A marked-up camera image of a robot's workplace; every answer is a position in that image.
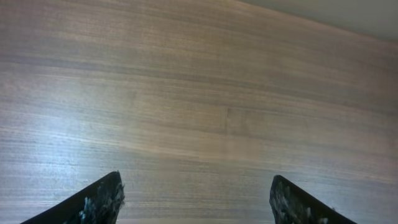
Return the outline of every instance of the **gray wall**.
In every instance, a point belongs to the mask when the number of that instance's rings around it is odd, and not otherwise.
[[[398,40],[398,0],[241,0],[380,39]]]

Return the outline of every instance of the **black object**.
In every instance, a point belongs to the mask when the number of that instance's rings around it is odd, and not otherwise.
[[[115,224],[123,200],[120,173],[111,172],[22,224]]]
[[[274,177],[269,203],[276,224],[355,224],[281,175]]]

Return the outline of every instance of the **wooden surface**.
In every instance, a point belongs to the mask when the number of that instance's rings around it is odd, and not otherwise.
[[[398,46],[233,0],[0,0],[0,222],[112,170],[118,223],[398,214]]]

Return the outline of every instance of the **dark wood streak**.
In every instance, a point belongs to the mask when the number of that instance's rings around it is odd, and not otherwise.
[[[398,46],[234,0],[0,0],[0,223],[112,170],[118,223],[398,215]]]

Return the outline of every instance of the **brown wooden tabletop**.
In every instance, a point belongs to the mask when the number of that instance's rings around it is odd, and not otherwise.
[[[398,219],[398,45],[234,0],[0,0],[0,223],[113,170],[118,223]]]

